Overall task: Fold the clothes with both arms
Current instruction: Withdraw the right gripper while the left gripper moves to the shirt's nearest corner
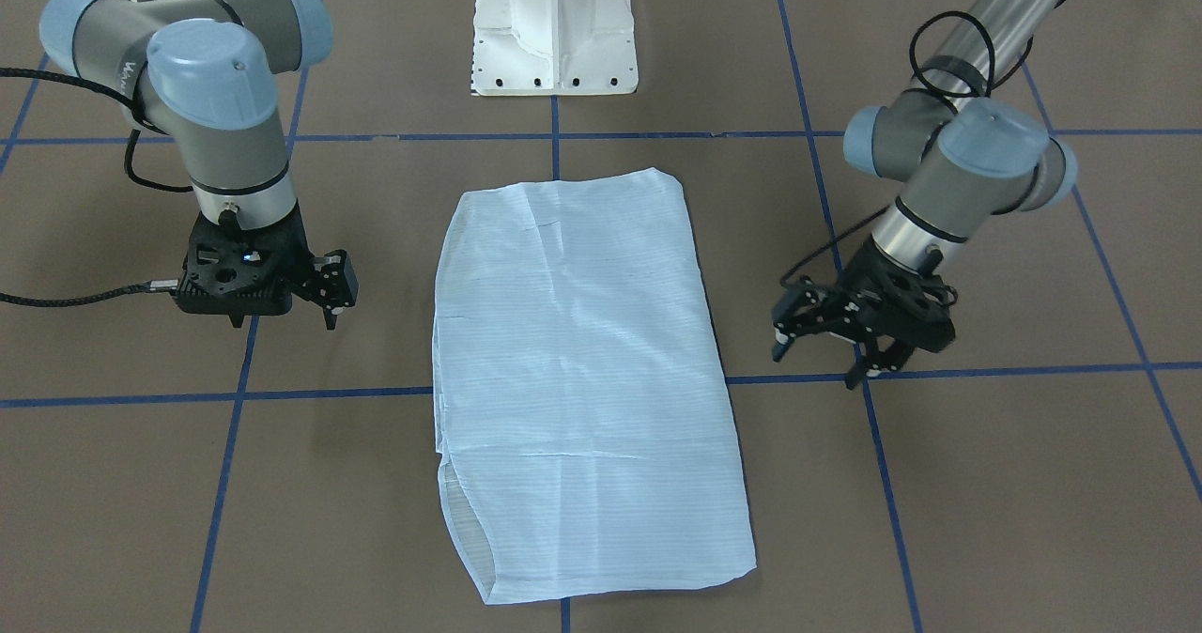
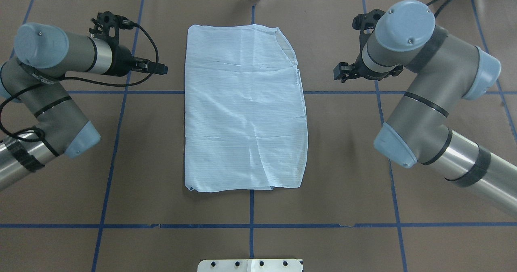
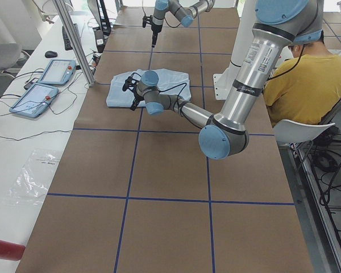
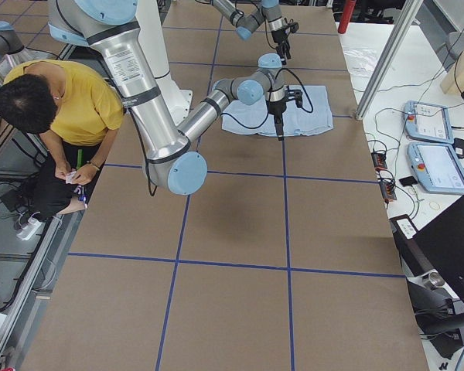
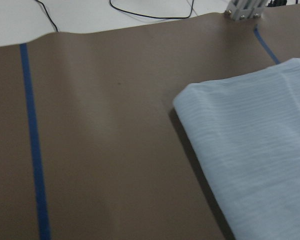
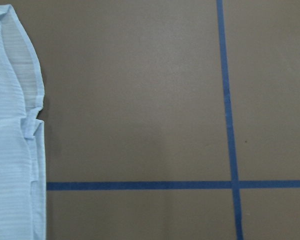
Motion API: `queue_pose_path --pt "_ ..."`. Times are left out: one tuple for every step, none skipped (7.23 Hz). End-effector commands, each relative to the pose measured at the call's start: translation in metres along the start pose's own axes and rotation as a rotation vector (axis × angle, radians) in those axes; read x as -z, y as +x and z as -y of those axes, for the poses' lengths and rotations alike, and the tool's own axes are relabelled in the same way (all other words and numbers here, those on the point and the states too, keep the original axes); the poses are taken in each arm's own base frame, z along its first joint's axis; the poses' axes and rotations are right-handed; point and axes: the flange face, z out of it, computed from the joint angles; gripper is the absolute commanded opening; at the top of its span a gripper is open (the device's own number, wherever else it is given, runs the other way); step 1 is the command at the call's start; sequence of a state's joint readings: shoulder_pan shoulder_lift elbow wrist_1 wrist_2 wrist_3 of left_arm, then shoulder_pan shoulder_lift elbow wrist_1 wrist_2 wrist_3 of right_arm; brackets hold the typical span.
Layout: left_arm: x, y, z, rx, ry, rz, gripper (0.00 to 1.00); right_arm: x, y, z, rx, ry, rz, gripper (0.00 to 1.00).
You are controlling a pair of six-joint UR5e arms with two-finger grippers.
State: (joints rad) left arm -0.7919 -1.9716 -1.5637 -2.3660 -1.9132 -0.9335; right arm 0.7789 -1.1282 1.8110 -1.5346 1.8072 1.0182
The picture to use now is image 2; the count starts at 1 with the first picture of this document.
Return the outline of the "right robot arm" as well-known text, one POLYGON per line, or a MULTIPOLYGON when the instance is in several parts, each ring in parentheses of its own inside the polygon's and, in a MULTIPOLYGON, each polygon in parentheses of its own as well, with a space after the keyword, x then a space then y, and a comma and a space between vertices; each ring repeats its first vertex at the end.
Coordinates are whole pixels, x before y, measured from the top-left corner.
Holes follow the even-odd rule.
POLYGON ((436 24, 428 5, 402 0, 353 19, 360 31, 354 63, 338 63, 334 79, 380 81, 404 69, 416 77, 374 140, 404 168, 429 166, 456 187, 516 216, 516 166, 445 125, 461 99, 476 100, 498 79, 501 63, 436 24))

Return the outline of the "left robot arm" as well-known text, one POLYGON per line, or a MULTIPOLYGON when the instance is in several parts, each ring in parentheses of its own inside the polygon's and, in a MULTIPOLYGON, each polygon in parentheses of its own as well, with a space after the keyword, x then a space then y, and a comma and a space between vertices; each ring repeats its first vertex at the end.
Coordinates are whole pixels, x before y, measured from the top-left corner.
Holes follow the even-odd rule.
POLYGON ((11 59, 1 66, 1 95, 8 103, 22 103, 37 123, 11 132, 1 131, 1 189, 43 169, 55 158, 76 158, 96 145, 101 136, 62 82, 80 81, 129 88, 152 75, 166 75, 158 48, 147 31, 123 16, 102 13, 92 19, 89 36, 53 25, 26 23, 15 35, 11 59), (140 29, 155 51, 155 59, 136 57, 119 43, 119 31, 140 29))

